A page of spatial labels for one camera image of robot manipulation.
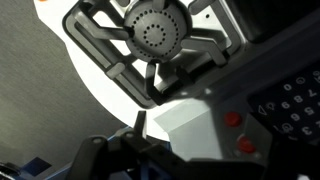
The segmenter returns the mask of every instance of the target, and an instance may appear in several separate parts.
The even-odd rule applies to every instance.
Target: black object
[[[291,139],[320,140],[320,62],[254,93],[248,99],[258,119]]]
[[[34,158],[28,164],[22,167],[22,170],[28,172],[32,176],[38,176],[40,173],[44,172],[51,167],[51,164],[47,163],[39,157]]]
[[[63,26],[70,38],[97,66],[143,108],[169,101],[201,78],[210,81],[205,75],[216,66],[227,64],[228,57],[240,47],[239,35],[219,1],[195,1],[190,4],[189,11],[191,14],[199,13],[211,6],[232,42],[230,47],[216,44],[212,36],[217,33],[215,31],[192,29],[190,12],[178,0],[117,2],[122,7],[128,6],[124,17],[109,1],[80,0],[65,16]],[[98,11],[109,16],[117,27],[100,27],[93,19]],[[111,40],[125,41],[131,54],[123,55]],[[205,53],[210,54],[208,59],[211,63],[205,62],[207,68],[203,71],[201,64],[193,61]],[[152,64],[148,65],[152,69],[147,69],[147,73],[153,74],[153,78],[144,78],[135,69],[132,63],[138,59]],[[153,84],[155,64],[161,68],[171,62],[167,66],[170,68],[163,73],[165,79],[160,84]]]
[[[226,0],[245,35],[261,43],[319,8],[319,0]]]
[[[67,180],[107,179],[119,171],[130,175],[126,179],[296,180],[298,174],[320,177],[319,148],[283,138],[274,138],[265,168],[250,162],[185,162],[163,146],[142,138],[144,118],[145,112],[139,112],[134,129],[119,130],[109,142],[101,136],[85,140]]]
[[[20,168],[12,163],[0,163],[0,172],[10,177],[16,177],[21,174]]]
[[[262,175],[263,167],[249,162],[185,162],[165,147],[142,138],[143,117],[145,112],[140,112],[135,129],[119,130],[110,142],[100,136],[85,140],[67,180],[106,179],[114,172],[128,169],[135,174],[133,179],[256,180]]]

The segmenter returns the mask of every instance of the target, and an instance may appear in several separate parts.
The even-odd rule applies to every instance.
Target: gray surface
[[[123,124],[87,90],[33,1],[2,0],[0,12],[0,161],[21,166],[38,156],[53,165],[42,179],[70,162],[85,137]]]

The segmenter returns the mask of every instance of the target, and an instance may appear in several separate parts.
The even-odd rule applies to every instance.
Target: control button
[[[316,125],[320,128],[320,121],[317,121]]]
[[[310,128],[309,127],[303,127],[302,128],[302,132],[305,134],[305,135],[307,135],[307,136],[310,136],[310,135],[312,135],[312,131],[310,131]]]
[[[314,92],[312,89],[308,89],[308,92],[309,92],[309,96],[310,96],[310,97],[314,97],[314,96],[317,95],[317,93]]]
[[[241,136],[238,139],[238,148],[240,151],[249,153],[249,154],[254,153],[256,151],[256,148],[252,145],[250,140],[245,136]]]
[[[314,79],[320,83],[320,72],[319,71],[314,71],[313,73]]]
[[[297,79],[296,79],[296,83],[297,84],[304,84],[306,82],[306,79],[305,78],[303,78],[303,77],[298,77]]]
[[[275,110],[275,106],[276,106],[276,104],[274,102],[268,102],[266,104],[266,108],[269,109],[269,110],[272,110],[272,111]]]
[[[228,112],[224,115],[224,121],[227,126],[238,127],[242,122],[241,115],[237,112]]]
[[[259,112],[260,114],[264,115],[264,116],[267,116],[267,115],[268,115],[267,112],[266,112],[266,110],[264,110],[261,105],[258,107],[258,112]]]
[[[284,124],[282,124],[282,130],[283,130],[283,132],[284,133],[290,133],[291,131],[293,131],[294,130],[294,128],[292,127],[292,125],[291,124],[289,124],[289,123],[284,123]]]
[[[290,108],[290,104],[288,102],[282,102],[281,103],[281,106],[284,108],[284,109],[289,109]]]
[[[292,86],[291,86],[290,84],[285,84],[285,85],[283,86],[283,88],[284,88],[286,91],[291,91]]]

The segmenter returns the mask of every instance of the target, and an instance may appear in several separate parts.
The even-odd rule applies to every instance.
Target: gas stove burner
[[[109,19],[104,26],[94,19],[99,12]],[[80,0],[63,25],[132,100],[152,108],[199,94],[212,83],[212,73],[227,65],[241,45],[227,17],[214,0]]]
[[[124,25],[132,28],[134,35],[126,43],[134,56],[164,63],[181,51],[181,40],[191,28],[191,17],[183,4],[168,1],[164,10],[156,11],[149,0],[128,9]]]

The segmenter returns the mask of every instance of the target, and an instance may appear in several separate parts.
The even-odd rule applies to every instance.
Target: white surface
[[[207,109],[196,116],[193,121],[184,123],[169,132],[174,153],[185,161],[191,159],[223,159],[220,139],[211,121],[212,111]]]
[[[111,81],[82,51],[80,48],[67,36],[62,27],[62,19],[67,12],[76,4],[77,0],[47,0],[40,2],[34,0],[35,7],[40,20],[42,20],[50,29],[52,29],[66,44],[70,58],[85,85],[88,87],[93,96],[115,117],[129,126],[133,126],[137,112],[141,108],[131,100],[113,81]],[[215,15],[210,13],[210,18],[215,18]],[[211,24],[211,28],[221,26]],[[137,65],[144,70],[144,64]],[[162,140],[169,140],[168,134],[156,123],[161,121],[160,115],[170,110],[172,107],[182,103],[185,100],[176,100],[166,103],[160,107],[155,107],[147,111],[147,134]],[[192,120],[192,117],[185,119],[187,122]],[[170,122],[166,121],[166,127],[170,126]]]

